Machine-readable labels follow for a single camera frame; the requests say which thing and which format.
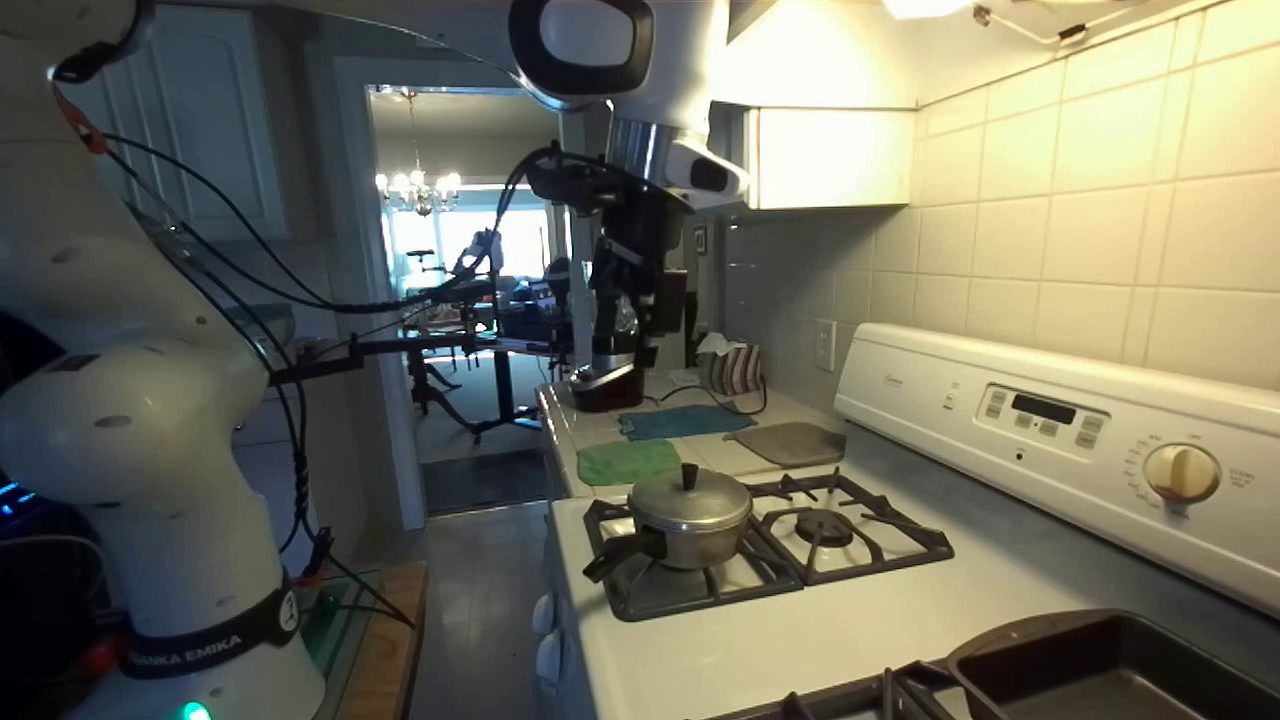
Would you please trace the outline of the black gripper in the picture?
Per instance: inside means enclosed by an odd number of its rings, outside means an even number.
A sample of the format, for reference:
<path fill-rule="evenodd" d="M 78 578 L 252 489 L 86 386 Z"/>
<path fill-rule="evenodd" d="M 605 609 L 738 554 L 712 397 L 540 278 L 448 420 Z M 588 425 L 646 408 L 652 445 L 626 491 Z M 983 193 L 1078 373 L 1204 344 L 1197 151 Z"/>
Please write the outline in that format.
<path fill-rule="evenodd" d="M 665 256 L 680 243 L 693 209 L 665 188 L 618 188 L 600 214 L 590 251 L 594 352 L 637 350 L 665 328 L 669 268 Z"/>

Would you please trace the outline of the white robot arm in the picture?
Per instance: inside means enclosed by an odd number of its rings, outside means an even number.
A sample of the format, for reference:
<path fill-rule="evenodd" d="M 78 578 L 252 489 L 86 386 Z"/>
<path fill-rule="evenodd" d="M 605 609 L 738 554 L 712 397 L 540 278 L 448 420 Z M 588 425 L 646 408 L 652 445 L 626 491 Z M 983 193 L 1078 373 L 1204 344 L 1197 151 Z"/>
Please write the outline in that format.
<path fill-rule="evenodd" d="M 743 171 L 708 151 L 708 77 L 729 0 L 275 0 L 427 37 L 552 100 L 605 100 L 652 141 L 623 144 L 571 203 L 618 193 L 623 236 L 732 199 Z M 314 720 L 325 672 L 266 504 L 231 427 L 266 373 L 100 185 L 57 96 L 111 66 L 142 0 L 0 0 L 0 308 L 60 357 L 0 400 L 0 466 L 100 534 L 122 605 L 122 660 L 72 720 Z"/>

